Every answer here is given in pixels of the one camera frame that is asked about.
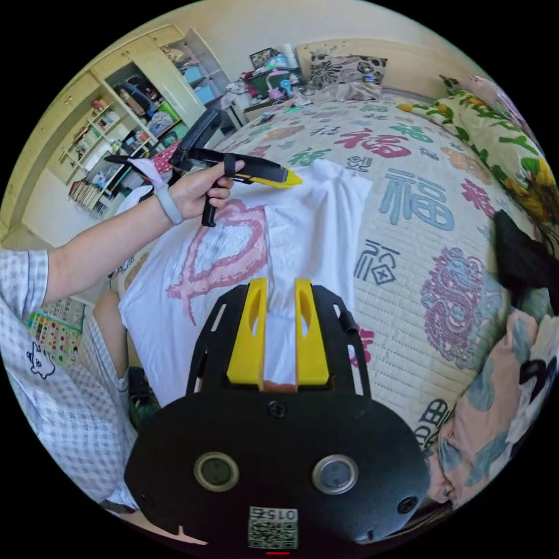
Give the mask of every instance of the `gray wristband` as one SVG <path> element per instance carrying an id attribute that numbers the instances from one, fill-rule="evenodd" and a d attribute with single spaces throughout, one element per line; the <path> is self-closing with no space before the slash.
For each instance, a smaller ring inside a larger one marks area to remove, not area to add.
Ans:
<path id="1" fill-rule="evenodd" d="M 168 186 L 160 186 L 156 188 L 154 191 L 155 195 L 159 198 L 159 202 L 163 211 L 167 214 L 167 217 L 172 221 L 174 225 L 180 225 L 184 218 L 180 210 L 177 208 L 175 204 L 175 200 L 169 194 L 169 187 Z"/>

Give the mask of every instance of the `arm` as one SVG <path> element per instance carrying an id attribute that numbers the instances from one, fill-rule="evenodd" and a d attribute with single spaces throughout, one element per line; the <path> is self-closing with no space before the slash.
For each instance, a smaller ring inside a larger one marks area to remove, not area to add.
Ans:
<path id="1" fill-rule="evenodd" d="M 237 162 L 236 170 L 243 165 L 242 161 Z M 233 184 L 223 173 L 222 163 L 185 175 L 169 188 L 184 219 L 202 214 L 206 194 L 213 206 L 223 208 Z M 218 188 L 212 188 L 215 181 Z M 152 196 L 85 230 L 66 245 L 49 252 L 47 293 L 43 302 L 54 302 L 91 288 L 171 227 L 159 200 Z"/>

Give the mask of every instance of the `framed picture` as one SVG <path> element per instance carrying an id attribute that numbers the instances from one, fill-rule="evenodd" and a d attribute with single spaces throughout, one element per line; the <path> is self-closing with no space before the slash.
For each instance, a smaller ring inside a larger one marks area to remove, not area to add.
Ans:
<path id="1" fill-rule="evenodd" d="M 273 56 L 278 56 L 279 54 L 281 53 L 275 48 L 265 48 L 263 51 L 259 51 L 259 52 L 255 52 L 254 54 L 251 54 L 250 61 L 252 62 L 254 69 L 257 70 L 258 68 L 264 66 L 264 62 L 268 58 L 272 58 Z"/>

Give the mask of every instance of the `toy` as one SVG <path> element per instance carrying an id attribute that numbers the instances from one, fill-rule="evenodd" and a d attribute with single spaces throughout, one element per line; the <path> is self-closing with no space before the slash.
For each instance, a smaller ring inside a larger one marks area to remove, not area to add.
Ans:
<path id="1" fill-rule="evenodd" d="M 293 90 L 291 89 L 291 82 L 289 80 L 281 80 L 279 86 L 285 90 L 288 97 L 293 97 Z"/>

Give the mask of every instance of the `bed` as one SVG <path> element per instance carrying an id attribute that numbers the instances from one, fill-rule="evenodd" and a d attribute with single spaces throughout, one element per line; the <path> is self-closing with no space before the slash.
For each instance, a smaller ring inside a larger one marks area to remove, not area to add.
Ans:
<path id="1" fill-rule="evenodd" d="M 532 238 L 539 233 L 467 144 L 397 108 L 444 96 L 439 74 L 466 76 L 475 69 L 407 45 L 337 40 L 300 45 L 303 73 L 310 53 L 320 49 L 388 58 L 381 98 L 278 111 L 216 149 L 288 167 L 326 158 L 373 182 L 348 271 L 354 315 L 373 397 L 396 411 L 427 448 L 503 332 L 510 296 L 493 277 L 494 212 L 505 209 Z M 121 297 L 156 245 L 118 274 Z"/>

